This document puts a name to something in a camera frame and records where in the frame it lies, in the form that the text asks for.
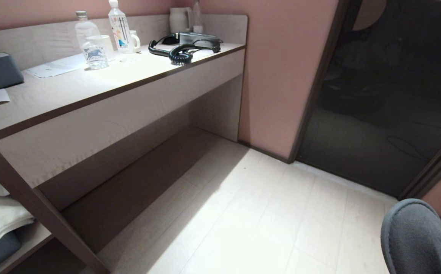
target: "chair backrest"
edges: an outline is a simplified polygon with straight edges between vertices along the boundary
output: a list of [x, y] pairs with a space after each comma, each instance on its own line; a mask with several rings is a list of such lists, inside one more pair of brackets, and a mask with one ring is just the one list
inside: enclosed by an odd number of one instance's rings
[[381, 248], [391, 274], [441, 274], [441, 219], [424, 201], [407, 199], [386, 214]]

